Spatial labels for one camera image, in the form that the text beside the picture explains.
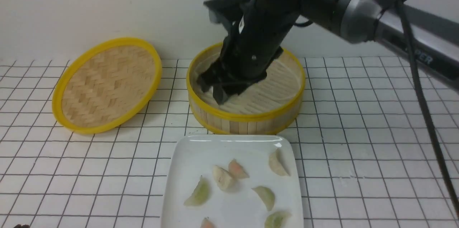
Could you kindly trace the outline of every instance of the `white tile countertop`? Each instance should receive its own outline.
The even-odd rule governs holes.
[[[306,228],[459,227],[410,81],[395,57],[301,59],[293,146]],[[102,134],[56,123],[51,94],[69,62],[0,61],[0,226],[159,228],[179,138],[208,133],[190,112],[189,60],[165,60],[159,90]],[[459,189],[459,95],[422,76]]]

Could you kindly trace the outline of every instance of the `rectangular plate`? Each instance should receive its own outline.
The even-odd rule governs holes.
[[[280,149],[280,159],[290,177],[274,174],[269,154]],[[250,178],[238,181],[237,193],[222,192],[212,177],[212,167],[228,169],[236,159]],[[200,207],[185,207],[200,176],[211,185],[210,199]],[[266,210],[253,187],[269,187],[276,197],[271,212]],[[278,136],[197,135],[182,138],[175,148],[167,176],[162,228],[199,228],[207,217],[215,228],[264,227],[267,216],[286,210],[292,216],[284,228],[303,228],[303,204],[295,156],[290,143]]]

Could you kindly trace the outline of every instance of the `white wall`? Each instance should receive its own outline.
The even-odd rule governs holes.
[[[0,58],[75,58],[105,40],[148,40],[162,58],[192,58],[225,36],[208,21],[204,0],[0,0]],[[408,4],[459,22],[457,0]],[[320,27],[294,29],[284,47],[298,57],[389,55],[351,46]]]

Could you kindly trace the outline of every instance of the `dumpling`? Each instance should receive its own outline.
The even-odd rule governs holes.
[[[279,153],[280,150],[277,148],[273,153],[269,155],[269,168],[279,176],[290,176],[279,161]]]
[[[236,159],[233,159],[233,161],[228,164],[228,172],[236,179],[246,179],[249,177],[246,171],[244,171],[244,168],[236,161]]]
[[[258,194],[266,206],[266,210],[271,211],[274,207],[276,197],[271,189],[263,186],[254,187],[252,190]]]
[[[208,218],[204,218],[201,223],[201,228],[215,228],[215,226]]]
[[[185,206],[203,205],[209,199],[209,195],[210,195],[209,182],[201,176],[195,190],[193,191],[191,196],[187,200],[185,200],[185,203],[183,205]]]
[[[219,166],[213,166],[212,175],[217,186],[225,192],[236,182],[228,171]]]
[[[282,228],[291,214],[286,211],[272,213],[266,218],[264,228]]]

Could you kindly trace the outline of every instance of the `yellow rim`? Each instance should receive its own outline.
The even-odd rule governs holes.
[[[67,83],[70,81],[70,79],[75,74],[75,72],[84,63],[86,63],[87,60],[89,60],[93,56],[97,55],[98,53],[101,53],[104,50],[107,50],[113,47],[124,46],[124,45],[138,46],[138,47],[144,48],[150,53],[155,63],[155,76],[153,78],[152,86],[148,90],[147,94],[145,94],[145,96],[140,100],[140,102],[135,107],[133,107],[129,112],[119,117],[118,119],[110,123],[107,123],[105,125],[100,125],[98,127],[79,127],[77,125],[74,125],[69,120],[67,120],[67,118],[64,116],[64,113],[62,112],[62,104],[61,104],[62,96],[64,94],[64,90],[65,90],[65,87],[67,86]],[[69,68],[64,72],[64,74],[62,74],[61,78],[57,82],[56,89],[54,90],[54,94],[53,94],[52,110],[53,110],[54,117],[56,118],[57,122],[59,122],[62,126],[70,130],[73,130],[77,133],[84,133],[84,134],[101,133],[101,132],[110,130],[118,125],[121,125],[122,123],[126,122],[130,118],[132,118],[137,112],[139,112],[148,103],[148,101],[150,100],[150,98],[153,96],[154,92],[158,88],[159,82],[161,81],[161,74],[162,74],[161,59],[159,58],[159,55],[156,52],[155,48],[148,42],[138,39],[138,38],[125,37],[125,38],[113,39],[113,40],[109,40],[107,42],[101,43],[95,46],[94,48],[88,50],[87,52],[85,52],[79,58],[77,58],[69,66]]]
[[[200,97],[197,96],[197,94],[195,93],[195,91],[193,91],[193,89],[191,87],[190,69],[192,69],[194,67],[194,65],[196,64],[196,60],[198,60],[200,57],[202,57],[202,55],[204,55],[209,50],[212,50],[212,49],[214,49],[216,47],[219,47],[221,45],[222,45],[222,43],[220,42],[220,43],[212,45],[212,46],[206,48],[205,50],[203,50],[202,52],[200,52],[192,60],[190,66],[188,68],[188,71],[186,73],[186,87],[188,89],[188,93],[190,94],[190,96],[193,99],[193,101],[201,109],[205,110],[205,112],[208,112],[208,113],[210,113],[210,114],[212,114],[214,116],[217,116],[219,118],[222,118],[222,119],[225,119],[225,120],[234,121],[234,122],[260,122],[260,121],[263,121],[263,120],[270,120],[272,118],[275,118],[275,117],[277,117],[279,115],[282,115],[283,113],[287,112],[292,107],[292,105],[297,101],[297,99],[300,96],[302,96],[303,90],[304,90],[304,86],[305,86],[305,82],[306,82],[306,75],[304,73],[303,66],[298,61],[297,57],[295,57],[291,52],[289,52],[287,50],[284,50],[285,53],[287,53],[290,57],[292,57],[295,60],[295,62],[298,64],[298,66],[302,70],[301,71],[302,83],[301,83],[300,90],[297,92],[297,94],[295,94],[295,97],[293,97],[288,103],[284,104],[282,107],[279,107],[279,108],[277,108],[275,110],[272,110],[272,111],[269,111],[269,112],[265,112],[265,113],[262,113],[262,114],[252,114],[252,115],[229,113],[229,112],[222,111],[220,109],[215,109],[214,107],[211,107],[210,105],[206,104],[203,100],[200,99]]]
[[[230,135],[231,133],[227,132],[227,131],[224,131],[224,130],[221,130],[221,129],[218,129],[218,128],[215,128],[215,127],[212,127],[211,125],[208,125],[207,123],[205,123],[197,114],[195,114],[195,110],[193,109],[193,107],[190,105],[190,109],[193,113],[193,115],[195,116],[195,119],[206,129],[208,129],[210,132],[214,133],[214,134],[221,134],[221,135]],[[275,130],[269,130],[267,131],[266,133],[264,133],[265,135],[276,135],[277,133],[281,132],[282,130],[286,129],[287,127],[290,126],[290,124],[292,124],[292,122],[295,121],[295,119],[297,118],[298,114],[300,113],[300,107],[298,108],[298,112],[293,116],[293,118],[291,120],[289,120],[287,123],[285,123],[285,125],[275,129]]]

